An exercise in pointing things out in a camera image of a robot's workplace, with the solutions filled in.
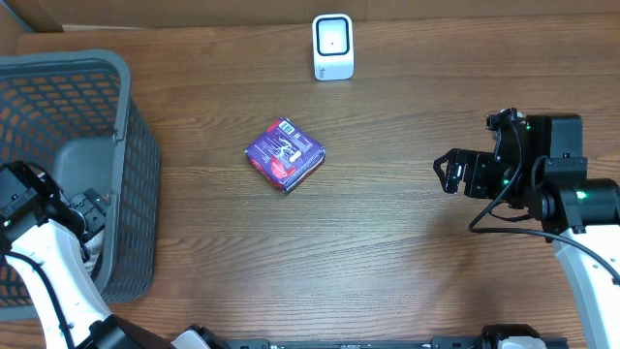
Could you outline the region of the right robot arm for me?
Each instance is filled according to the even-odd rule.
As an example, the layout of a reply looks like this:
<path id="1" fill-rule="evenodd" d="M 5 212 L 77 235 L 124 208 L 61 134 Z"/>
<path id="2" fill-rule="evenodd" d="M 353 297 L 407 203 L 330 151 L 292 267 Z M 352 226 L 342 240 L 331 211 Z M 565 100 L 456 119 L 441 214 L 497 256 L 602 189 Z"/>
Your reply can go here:
<path id="1" fill-rule="evenodd" d="M 491 152 L 453 148 L 433 169 L 449 194 L 488 205 L 475 234 L 544 238 L 569 280 L 586 343 L 619 345 L 619 185 L 588 177 L 578 114 L 488 115 Z"/>

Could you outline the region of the purple red packet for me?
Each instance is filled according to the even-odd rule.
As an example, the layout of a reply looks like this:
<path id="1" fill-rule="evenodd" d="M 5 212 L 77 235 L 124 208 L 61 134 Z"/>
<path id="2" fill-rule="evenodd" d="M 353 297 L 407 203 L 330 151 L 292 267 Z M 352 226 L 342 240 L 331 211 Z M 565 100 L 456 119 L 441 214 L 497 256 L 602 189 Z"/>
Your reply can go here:
<path id="1" fill-rule="evenodd" d="M 326 149 L 289 118 L 279 117 L 244 154 L 269 182 L 289 194 L 322 165 Z"/>

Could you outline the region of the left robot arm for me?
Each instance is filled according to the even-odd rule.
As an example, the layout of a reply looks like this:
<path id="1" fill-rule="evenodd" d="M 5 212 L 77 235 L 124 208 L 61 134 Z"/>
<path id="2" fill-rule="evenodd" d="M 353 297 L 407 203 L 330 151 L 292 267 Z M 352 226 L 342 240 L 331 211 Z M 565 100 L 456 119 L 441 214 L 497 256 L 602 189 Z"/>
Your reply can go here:
<path id="1" fill-rule="evenodd" d="M 46 347 L 218 349 L 225 342 L 191 326 L 168 340 L 114 315 L 86 270 L 85 229 L 49 173 L 23 161 L 1 167 L 1 256 L 34 304 Z"/>

